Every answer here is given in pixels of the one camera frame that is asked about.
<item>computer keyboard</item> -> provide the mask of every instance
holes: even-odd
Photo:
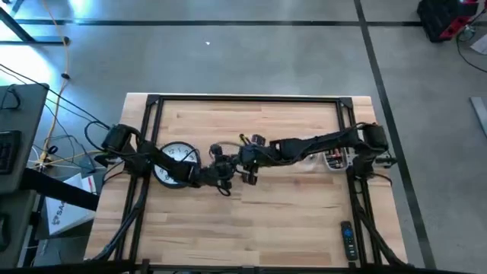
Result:
[[[20,131],[0,132],[0,174],[10,174],[12,172],[20,142]]]

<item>tv remote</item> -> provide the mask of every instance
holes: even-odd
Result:
[[[352,223],[350,221],[342,221],[340,225],[342,226],[345,255],[349,261],[357,260],[357,247],[355,246],[355,239],[353,237]]]

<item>cable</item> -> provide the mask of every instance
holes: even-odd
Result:
[[[411,265],[408,265],[404,263],[401,259],[399,259],[396,254],[390,249],[390,247],[387,245],[386,241],[380,236],[380,233],[377,231],[377,229],[374,227],[374,223],[367,217],[365,214],[365,210],[361,207],[360,202],[358,201],[358,198],[355,196],[353,201],[352,201],[352,206],[355,207],[357,216],[361,220],[362,224],[367,228],[367,231],[371,238],[375,240],[378,244],[378,247],[380,251],[382,251],[382,254],[386,258],[387,262],[391,266],[409,266],[412,267]]]
[[[8,72],[6,72],[5,70],[3,70],[3,69],[1,69],[1,68],[0,68],[0,71],[2,71],[3,73],[5,73],[6,75],[10,75],[11,77],[13,77],[13,78],[17,79],[19,82],[22,82],[22,83],[24,83],[24,84],[27,84],[25,81],[22,81],[22,80],[21,80],[19,77],[17,77],[16,75],[13,75],[13,74],[11,74],[11,73],[8,73]]]
[[[115,235],[112,237],[110,242],[103,248],[103,250],[96,255],[92,260],[108,260],[116,248],[120,238],[127,232],[130,225],[134,222],[137,216],[140,214],[142,207],[144,205],[147,191],[144,189],[144,185],[142,185],[142,190],[140,192],[139,197],[137,198],[137,202],[132,208],[132,211],[127,215],[126,220],[120,225],[119,229],[116,231]]]
[[[39,164],[37,161],[32,161],[32,160],[29,160],[29,163],[36,163],[36,164]],[[80,167],[73,167],[73,166],[67,166],[67,165],[62,165],[62,164],[50,164],[49,165],[50,167],[67,167],[67,168],[80,168]],[[96,167],[95,169],[104,169],[105,167]]]
[[[66,136],[69,136],[68,132],[66,131],[65,127],[62,126],[62,124],[59,122],[58,120],[58,117],[57,117],[57,114],[54,114],[53,110],[51,110],[50,107],[48,107],[46,104],[44,104],[44,106],[47,108],[47,110],[53,115],[54,117],[54,121],[58,123],[58,125],[61,127],[62,131],[66,134]],[[44,139],[44,144],[49,144],[49,140],[51,139],[50,137],[50,134],[47,138]],[[69,143],[71,144],[71,149],[72,149],[72,158],[75,156],[75,146],[73,145],[73,142],[71,141],[71,138],[68,138],[69,140]]]
[[[62,138],[68,138],[70,141],[71,139],[75,140],[76,144],[78,144],[81,149],[83,150],[83,153],[86,157],[88,157],[88,160],[90,160],[90,163],[91,163],[91,166],[92,167],[96,167],[96,164],[95,162],[93,161],[93,158],[91,158],[88,154],[88,152],[86,151],[86,149],[84,148],[84,146],[76,139],[76,137],[74,137],[73,135],[60,135],[60,136],[55,136],[55,137],[49,137],[49,139],[53,140],[53,139],[62,139]]]
[[[32,146],[32,150],[33,150],[33,153],[36,155],[36,158],[37,160],[39,160],[39,153],[37,152],[37,150],[34,148],[34,146]]]
[[[56,20],[54,19],[53,14],[51,13],[49,6],[46,3],[46,0],[42,0],[43,7],[51,17],[51,20],[54,23],[54,27],[56,28],[56,32],[58,33],[59,39],[62,41],[62,47],[64,48],[65,52],[65,68],[64,68],[64,73],[68,75],[68,70],[69,70],[69,51],[68,51],[68,45],[66,44],[66,41],[64,39],[64,36],[62,35],[61,28],[59,25],[56,23]]]
[[[487,70],[486,69],[483,69],[483,68],[480,68],[474,64],[472,64],[469,60],[467,60],[465,58],[465,56],[463,56],[461,50],[460,50],[460,44],[459,44],[459,41],[460,41],[460,36],[457,35],[457,38],[455,39],[457,41],[457,51],[458,51],[458,54],[460,55],[460,57],[462,57],[463,61],[465,61],[468,65],[470,65],[471,67],[475,68],[475,69],[478,69],[480,70],[481,72],[485,72],[487,73]]]
[[[51,19],[53,20],[54,26],[56,27],[56,31],[57,31],[57,33],[59,35],[59,38],[62,41],[62,45],[63,45],[63,48],[65,50],[65,68],[64,68],[64,73],[61,74],[61,76],[62,76],[62,84],[61,84],[61,88],[59,89],[59,95],[61,95],[62,92],[65,90],[66,86],[68,85],[68,79],[69,79],[69,76],[68,76],[68,68],[69,68],[69,51],[68,51],[68,46],[66,45],[66,41],[64,40],[64,36],[61,34],[61,30],[60,30],[58,24],[56,23],[56,20],[54,20],[53,14],[51,14],[51,11],[49,10],[49,7],[47,6],[46,1],[45,0],[42,0],[42,3],[43,3],[43,7],[46,9],[47,13],[49,14],[49,16],[51,17]],[[54,109],[54,112],[53,112],[54,120],[51,123],[51,128],[49,129],[49,132],[47,133],[47,137],[48,138],[44,142],[44,147],[43,147],[44,150],[46,150],[48,148],[48,146],[49,146],[49,137],[53,134],[54,129],[56,127],[56,120],[57,120],[56,117],[58,116],[58,112],[59,112],[59,100],[60,100],[60,98],[58,97],[57,98],[57,101],[56,101],[56,108]]]
[[[110,179],[114,178],[115,176],[118,176],[118,175],[120,175],[120,174],[122,174],[122,173],[124,172],[124,170],[122,170],[122,171],[120,171],[120,172],[118,172],[118,173],[115,173],[115,174],[112,174],[112,175],[108,176],[108,178],[105,178],[105,176],[106,176],[108,173],[110,173],[110,172],[111,172],[112,170],[114,170],[116,167],[120,166],[120,165],[121,165],[123,162],[124,162],[124,161],[121,161],[121,162],[119,162],[119,163],[115,164],[115,165],[114,165],[114,166],[112,166],[112,167],[111,167],[109,170],[107,170],[107,172],[105,172],[105,174],[103,175],[103,179],[101,180],[101,186],[104,186],[104,185],[105,185],[105,183],[106,183],[108,180],[110,180]]]
[[[472,26],[479,18],[481,18],[485,14],[486,11],[487,11],[487,6],[485,6],[484,9],[482,9],[482,11],[469,22],[469,25]]]
[[[48,100],[49,102],[51,102],[51,103],[53,103],[53,104],[56,104],[56,102],[55,102],[55,101],[53,101],[53,100],[51,100],[51,99],[49,99],[49,98],[46,98],[46,100]],[[74,114],[74,115],[76,115],[76,116],[78,116],[78,117],[82,118],[82,119],[87,120],[88,122],[91,122],[91,120],[90,120],[90,119],[88,119],[87,117],[82,116],[82,115],[80,115],[80,114],[77,114],[76,112],[74,112],[74,111],[70,110],[70,109],[69,109],[69,108],[67,108],[67,107],[64,107],[64,106],[63,106],[63,105],[61,105],[61,104],[58,104],[58,106],[59,106],[59,107],[61,107],[61,108],[62,108],[62,109],[64,109],[64,110],[66,110],[66,111],[68,111],[68,112],[70,112],[70,113],[72,113],[72,114]]]
[[[39,86],[41,86],[41,87],[43,87],[43,88],[47,89],[48,91],[51,91],[51,92],[52,92],[52,93],[54,93],[54,94],[55,94],[57,97],[59,97],[59,98],[63,99],[64,101],[66,101],[66,103],[68,103],[68,104],[72,105],[73,107],[75,107],[75,108],[77,108],[78,110],[82,111],[83,113],[87,114],[89,117],[91,117],[91,118],[95,119],[97,122],[99,122],[99,123],[100,123],[101,125],[103,125],[105,128],[109,129],[109,126],[108,126],[107,124],[105,124],[105,123],[101,122],[101,121],[100,121],[100,120],[99,120],[97,117],[95,117],[95,116],[91,115],[91,114],[90,114],[88,111],[83,110],[83,109],[82,109],[82,108],[80,108],[80,107],[79,107],[77,104],[75,104],[75,103],[71,102],[70,100],[68,100],[68,99],[64,98],[63,96],[61,96],[61,94],[59,94],[59,93],[57,93],[57,92],[53,91],[51,88],[48,88],[47,86],[45,86],[45,85],[43,85],[43,84],[39,83],[38,81],[35,81],[35,80],[33,80],[32,78],[28,78],[27,76],[22,75],[21,73],[18,73],[18,72],[16,72],[15,70],[10,69],[10,68],[8,68],[7,66],[5,66],[5,65],[3,65],[3,64],[0,64],[0,67],[2,67],[2,68],[4,68],[4,69],[7,69],[8,71],[15,73],[16,75],[20,75],[21,77],[26,78],[27,80],[32,81],[32,82],[33,82],[33,83],[35,83],[35,84],[38,84]]]
[[[15,84],[11,84],[7,87],[7,90],[3,94],[2,102],[0,103],[0,110],[16,110],[21,106],[21,98],[18,96],[17,92],[14,89]],[[3,107],[5,103],[5,99],[7,99],[7,94],[12,94],[15,98],[15,102],[17,103],[14,107]]]
[[[87,125],[84,127],[84,137],[85,137],[85,138],[88,140],[88,142],[89,142],[91,145],[93,145],[93,147],[94,147],[94,148],[96,148],[96,149],[97,149],[97,150],[99,150],[99,151],[105,151],[105,150],[104,150],[104,149],[102,149],[101,147],[99,147],[99,146],[95,145],[95,144],[94,144],[94,142],[93,142],[93,141],[91,141],[90,136],[88,136],[88,128],[89,128],[89,127],[90,127],[92,124],[96,124],[96,123],[98,123],[98,121],[91,121],[91,122],[89,122],[89,123],[88,123],[88,124],[87,124]]]
[[[193,148],[193,149],[192,149],[190,152],[188,152],[188,153],[186,154],[186,156],[184,156],[184,158],[183,158],[183,159],[181,159],[179,162],[180,162],[180,163],[182,163],[182,162],[183,162],[184,160],[186,160],[186,158],[188,158],[188,157],[189,157],[189,156],[190,156],[190,155],[191,155],[191,154],[192,154],[194,151],[196,151],[196,155],[198,155],[198,154],[199,154],[198,149],[197,149],[197,148]]]
[[[376,174],[375,172],[373,172],[373,173],[372,173],[372,175],[377,176],[377,177],[380,177],[380,178],[384,178],[384,179],[386,179],[386,180],[388,180],[388,181],[389,181],[389,183],[390,183],[390,185],[391,185],[391,186],[393,185],[393,181],[392,181],[392,180],[391,180],[389,177],[387,177],[387,176],[385,176],[385,175],[382,175],[382,174]]]
[[[100,151],[88,151],[87,153],[88,154],[91,154],[91,153],[95,153],[95,152],[98,152],[100,153]],[[62,161],[67,161],[68,159],[75,159],[75,158],[78,158],[78,157],[81,157],[81,156],[85,156],[85,153],[80,153],[78,155],[75,155],[73,158],[63,158],[63,159],[60,159],[60,160],[55,160],[55,161],[52,161],[52,162],[49,162],[49,163],[43,163],[43,162],[39,162],[37,161],[36,163],[38,164],[43,164],[44,166],[50,166],[51,164],[55,164],[55,163],[59,163],[59,162],[62,162]]]
[[[219,193],[225,197],[230,197],[231,196],[231,192],[230,190],[226,190],[220,186],[216,186],[216,189],[219,191]]]
[[[39,145],[36,145],[36,144],[33,144],[33,146],[35,146],[36,148],[40,149],[41,151],[43,151],[43,149],[39,146]],[[56,156],[57,158],[61,158],[60,160],[57,160],[57,161],[52,161],[52,162],[49,162],[49,163],[43,163],[43,162],[36,162],[37,164],[40,164],[42,166],[50,166],[50,165],[53,165],[54,163],[57,163],[57,162],[60,162],[60,161],[67,161],[68,163],[72,163],[73,165],[77,166],[77,167],[80,167],[80,168],[85,168],[85,169],[93,169],[92,167],[83,167],[79,164],[76,164],[72,159],[74,158],[77,158],[79,156],[83,156],[84,153],[81,153],[80,155],[75,155],[73,158],[71,158],[71,160],[69,160],[70,158],[63,158],[59,155],[55,155],[53,153],[50,153],[49,155],[53,155],[53,156]]]

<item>wooden tabletop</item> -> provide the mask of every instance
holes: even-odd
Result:
[[[127,94],[121,123],[140,128],[147,94]],[[369,97],[353,97],[357,122],[376,122]],[[154,115],[149,122],[152,131]],[[309,138],[339,129],[335,106],[322,103],[164,102],[157,145],[183,141],[211,162],[208,148],[219,141],[239,142],[238,135],[260,134],[267,140]],[[224,153],[237,148],[224,146]],[[376,172],[387,175],[385,170]],[[343,172],[325,168],[319,155],[287,167],[261,168],[256,186],[232,180],[231,197],[209,186],[171,190],[151,178],[138,261],[195,266],[347,267],[339,223],[352,221]],[[101,252],[118,229],[129,175],[107,182],[102,190],[85,257]],[[396,255],[406,261],[390,184],[369,180],[375,223]],[[366,235],[368,258],[370,242]],[[128,258],[132,231],[127,234]]]

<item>white clock face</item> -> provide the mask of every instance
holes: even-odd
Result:
[[[162,148],[162,152],[165,153],[166,155],[169,155],[171,158],[173,158],[176,161],[181,161],[184,159],[185,162],[198,163],[197,151],[193,151],[193,149],[194,149],[193,147],[189,146],[186,143],[172,142],[165,145]],[[182,183],[178,183],[177,181],[173,180],[173,178],[169,176],[169,174],[165,169],[157,165],[154,166],[154,175],[159,179],[161,183],[163,183],[164,185],[168,185],[168,187],[186,186]]]

